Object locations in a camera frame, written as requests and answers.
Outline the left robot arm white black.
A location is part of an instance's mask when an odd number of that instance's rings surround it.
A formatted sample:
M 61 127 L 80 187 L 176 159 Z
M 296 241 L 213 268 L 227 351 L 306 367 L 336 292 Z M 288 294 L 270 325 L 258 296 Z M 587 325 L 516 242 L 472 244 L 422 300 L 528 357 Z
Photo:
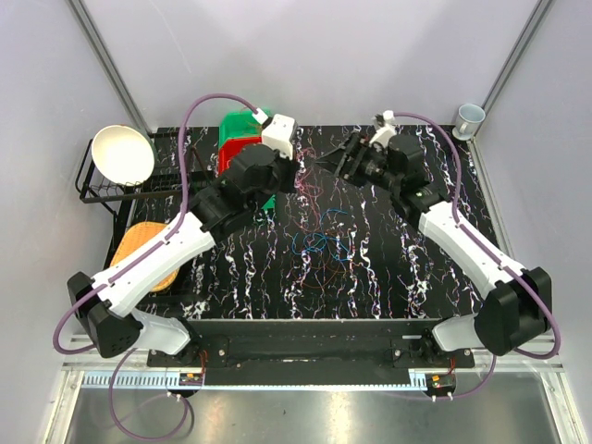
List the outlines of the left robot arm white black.
M 152 349 L 178 365 L 193 364 L 200 344 L 191 328 L 177 318 L 140 311 L 138 303 L 173 271 L 249 227 L 274 194 L 293 192 L 297 170 L 291 142 L 250 144 L 190 198 L 186 213 L 134 253 L 93 277 L 74 275 L 68 281 L 72 305 L 99 354 L 112 358 L 133 348 Z

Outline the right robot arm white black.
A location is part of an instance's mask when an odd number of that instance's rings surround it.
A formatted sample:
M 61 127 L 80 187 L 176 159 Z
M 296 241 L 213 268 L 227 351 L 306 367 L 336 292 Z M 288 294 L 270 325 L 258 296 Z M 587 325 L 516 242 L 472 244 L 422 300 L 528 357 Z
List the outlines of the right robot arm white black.
M 441 366 L 460 349 L 484 348 L 496 356 L 517 350 L 551 328 L 551 280 L 542 268 L 525 269 L 497 249 L 431 182 L 419 142 L 404 134 L 386 146 L 353 132 L 317 164 L 356 187 L 387 191 L 395 212 L 432 240 L 472 281 L 484 303 L 471 315 L 437 323 L 420 343 L 420 355 Z

